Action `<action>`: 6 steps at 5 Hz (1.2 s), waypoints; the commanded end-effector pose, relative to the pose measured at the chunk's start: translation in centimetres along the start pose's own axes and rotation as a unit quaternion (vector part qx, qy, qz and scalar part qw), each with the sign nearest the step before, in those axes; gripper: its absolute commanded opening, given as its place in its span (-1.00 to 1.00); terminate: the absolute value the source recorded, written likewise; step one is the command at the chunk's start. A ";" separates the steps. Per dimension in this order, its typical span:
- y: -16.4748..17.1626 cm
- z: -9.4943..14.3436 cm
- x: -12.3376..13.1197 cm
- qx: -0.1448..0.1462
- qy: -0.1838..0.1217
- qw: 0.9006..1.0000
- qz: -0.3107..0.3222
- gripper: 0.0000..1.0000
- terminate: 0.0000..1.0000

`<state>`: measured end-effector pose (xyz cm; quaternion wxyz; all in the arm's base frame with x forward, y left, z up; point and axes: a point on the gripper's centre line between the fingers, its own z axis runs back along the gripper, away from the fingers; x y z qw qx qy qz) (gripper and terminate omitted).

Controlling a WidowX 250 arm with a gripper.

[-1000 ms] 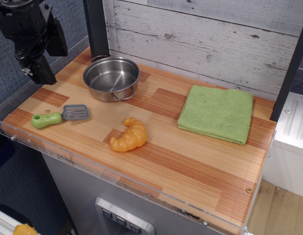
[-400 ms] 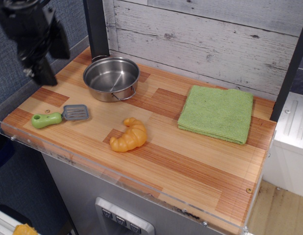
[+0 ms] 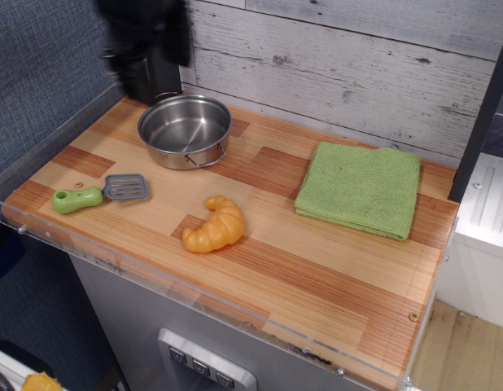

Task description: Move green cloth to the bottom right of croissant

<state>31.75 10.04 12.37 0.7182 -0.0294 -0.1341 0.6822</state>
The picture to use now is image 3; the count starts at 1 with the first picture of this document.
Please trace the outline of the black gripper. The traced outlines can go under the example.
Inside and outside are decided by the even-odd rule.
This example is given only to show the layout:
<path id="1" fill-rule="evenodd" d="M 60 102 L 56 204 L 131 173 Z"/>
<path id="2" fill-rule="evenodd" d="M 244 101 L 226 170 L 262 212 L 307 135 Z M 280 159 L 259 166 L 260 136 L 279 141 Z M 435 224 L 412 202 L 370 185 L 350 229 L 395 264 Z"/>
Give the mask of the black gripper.
<path id="1" fill-rule="evenodd" d="M 190 22 L 184 1 L 97 1 L 107 21 L 105 54 L 126 94 L 152 102 L 147 52 L 157 46 L 167 60 L 190 64 Z"/>

